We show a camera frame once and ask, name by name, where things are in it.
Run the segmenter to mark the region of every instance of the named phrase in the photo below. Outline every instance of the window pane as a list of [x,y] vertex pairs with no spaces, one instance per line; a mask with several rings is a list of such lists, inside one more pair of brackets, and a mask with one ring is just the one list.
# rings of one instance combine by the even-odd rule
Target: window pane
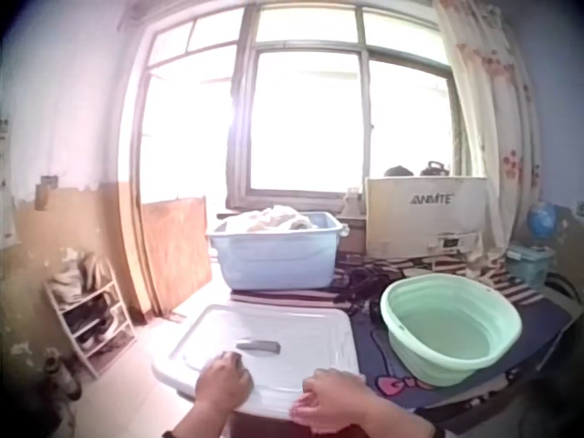
[[251,187],[344,193],[360,186],[362,106],[356,55],[266,53],[252,116]]
[[365,39],[370,46],[387,47],[448,64],[438,31],[391,16],[365,12]]
[[159,34],[154,41],[148,64],[152,65],[184,53],[192,26],[193,23],[186,23]]
[[320,39],[357,42],[355,11],[347,8],[290,7],[264,9],[256,41]]
[[428,161],[452,169],[453,134],[446,79],[412,68],[370,62],[370,176],[403,166],[419,175]]
[[207,196],[209,212],[224,207],[231,82],[152,78],[141,141],[144,203]]
[[241,8],[199,18],[194,24],[189,50],[237,41],[243,15],[244,9]]
[[197,83],[230,78],[234,73],[236,51],[233,45],[197,53],[155,68],[152,74],[169,81]]

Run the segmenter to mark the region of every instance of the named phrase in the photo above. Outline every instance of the shoe rack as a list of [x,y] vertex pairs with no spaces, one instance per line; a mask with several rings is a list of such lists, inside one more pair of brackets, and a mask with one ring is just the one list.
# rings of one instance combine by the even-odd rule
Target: shoe rack
[[[99,257],[96,265],[99,268],[95,270],[93,290],[83,291],[73,304],[58,302],[49,283],[45,283],[48,300],[73,350],[95,380],[136,341],[136,332],[110,261]],[[95,315],[91,314],[92,306],[99,310]],[[72,323],[73,312],[84,310],[88,316]]]

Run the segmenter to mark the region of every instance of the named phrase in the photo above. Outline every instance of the window frame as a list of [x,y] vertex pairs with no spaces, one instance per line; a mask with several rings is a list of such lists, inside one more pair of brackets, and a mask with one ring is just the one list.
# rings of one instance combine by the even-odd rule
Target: window frame
[[[261,11],[267,8],[290,7],[327,7],[351,9],[355,14],[358,42],[326,41],[326,40],[286,40],[256,42],[256,33]],[[327,51],[335,53],[350,53],[358,57],[360,63],[361,105],[363,114],[363,168],[361,186],[364,187],[370,173],[370,60],[386,62],[407,68],[415,68],[426,73],[445,78],[451,103],[451,119],[453,124],[453,173],[460,174],[462,170],[464,125],[462,112],[454,76],[450,67],[413,54],[398,50],[368,46],[365,36],[363,11],[380,15],[399,17],[437,31],[437,27],[411,16],[395,14],[379,8],[369,8],[361,5],[326,3],[321,5],[278,4],[250,5],[245,9],[242,21],[240,43],[243,62],[235,65],[232,86],[234,100],[234,121],[230,129],[227,145],[227,199],[226,207],[235,210],[263,209],[274,204],[284,204],[299,210],[326,210],[334,213],[342,209],[345,193],[305,192],[296,190],[267,190],[251,187],[251,123],[253,101],[256,90],[257,67],[259,58],[267,52],[285,51]]]
[[[357,28],[357,43],[327,40],[285,40],[256,42],[256,33],[259,26],[261,11],[267,8],[291,8],[291,7],[326,7],[330,9],[342,8],[352,10],[355,15]],[[189,50],[191,38],[196,23],[207,16],[221,14],[235,9],[243,8],[242,23],[237,40],[225,41],[208,47]],[[432,61],[428,58],[418,57],[413,54],[401,52],[386,47],[370,46],[366,43],[363,12],[392,16],[400,20],[410,21],[418,26],[425,26],[432,31],[438,31],[438,26],[432,21],[426,21],[417,16],[400,11],[384,8],[379,5],[369,5],[366,2],[354,0],[345,3],[342,0],[328,0],[323,3],[308,3],[304,0],[294,3],[278,2],[274,4],[260,3],[258,5],[233,5],[217,8],[211,12],[205,12],[189,18],[181,19],[171,26],[159,27],[150,36],[146,55],[143,59],[141,77],[138,85],[136,110],[134,112],[134,130],[132,133],[133,144],[136,145],[135,161],[132,168],[140,180],[140,138],[141,124],[145,106],[145,98],[149,87],[152,72],[161,66],[181,60],[185,57],[196,55],[205,51],[236,46],[234,72],[231,77],[231,97],[233,102],[233,120],[228,132],[227,163],[226,163],[226,187],[227,197],[225,207],[235,210],[262,209],[274,204],[285,204],[298,210],[325,210],[333,213],[342,209],[345,193],[305,192],[295,190],[265,190],[251,188],[251,116],[253,99],[256,87],[257,64],[259,56],[269,51],[331,51],[337,53],[355,54],[360,63],[361,79],[361,104],[363,114],[363,168],[362,187],[370,173],[370,141],[371,141],[371,114],[370,114],[370,60],[389,62],[404,67],[417,68],[447,79],[448,93],[450,95],[454,157],[453,174],[470,174],[466,152],[466,136],[464,121],[460,108],[460,101],[454,84],[454,76],[449,66]],[[158,35],[173,30],[176,27],[192,23],[189,36],[185,42],[184,51],[180,55],[152,63],[149,65],[151,52]]]

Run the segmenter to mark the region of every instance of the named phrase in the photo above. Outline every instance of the water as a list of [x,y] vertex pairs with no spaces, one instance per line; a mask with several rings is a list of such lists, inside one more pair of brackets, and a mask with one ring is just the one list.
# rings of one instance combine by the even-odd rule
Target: water
[[444,356],[479,359],[490,346],[481,326],[460,309],[428,308],[400,316],[400,321],[421,343]]

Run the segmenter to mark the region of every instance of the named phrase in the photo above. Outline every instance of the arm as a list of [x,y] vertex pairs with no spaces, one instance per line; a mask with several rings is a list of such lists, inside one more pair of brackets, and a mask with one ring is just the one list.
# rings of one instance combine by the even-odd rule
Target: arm
[[219,438],[231,412],[247,400],[252,378],[241,355],[225,352],[201,371],[194,405],[172,431],[174,438]]
[[358,376],[317,370],[303,382],[304,395],[290,410],[293,422],[316,433],[335,433],[357,424],[370,438],[432,438],[434,427],[378,397]]

